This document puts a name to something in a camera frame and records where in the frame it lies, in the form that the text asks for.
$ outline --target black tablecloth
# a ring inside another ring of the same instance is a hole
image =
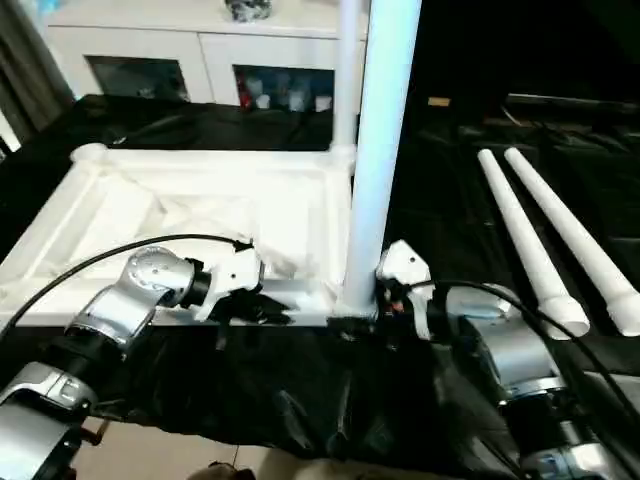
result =
[[[331,115],[89,96],[0,164],[0,258],[90,142],[112,148],[325,150]],[[435,278],[506,285],[532,301],[526,276],[477,165],[478,148],[518,145],[621,270],[640,285],[640,161],[617,135],[458,125],[409,109],[386,241],[405,239]],[[593,327],[587,342],[617,373],[640,374],[640,343],[617,335],[603,302],[537,207],[517,194]],[[55,328],[21,328],[0,354],[0,383],[37,358]],[[105,387],[98,414],[219,441],[261,444],[302,457],[353,458],[477,477],[504,471],[487,445],[511,451],[495,409],[460,374],[446,348],[407,341],[346,341],[314,329],[237,328],[223,351],[212,327],[151,328]],[[572,345],[556,348],[585,368]],[[589,407],[625,431],[615,405]]]

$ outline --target shelf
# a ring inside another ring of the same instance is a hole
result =
[[[366,10],[363,7],[360,18],[361,40],[367,36]],[[51,27],[337,38],[338,19],[338,0],[275,0],[271,17],[251,23],[234,22],[223,0],[68,0],[46,23]]]

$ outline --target vertical white pole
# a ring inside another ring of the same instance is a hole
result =
[[[362,0],[340,1],[338,29],[338,64],[334,82],[333,143],[338,154],[353,156],[356,143],[356,65]]]
[[[339,307],[375,311],[373,289],[387,222],[421,0],[373,0],[344,290]]]

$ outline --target curtain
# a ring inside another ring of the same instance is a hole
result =
[[[20,143],[73,104],[40,33],[17,0],[0,0],[0,109]]]

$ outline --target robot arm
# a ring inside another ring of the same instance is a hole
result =
[[[204,304],[207,315],[225,296],[257,287],[259,276],[253,249],[210,272],[164,248],[136,252],[118,281],[89,302],[43,359],[26,365],[0,392],[0,479],[65,478],[82,440],[90,439],[82,423],[101,386],[156,308]]]

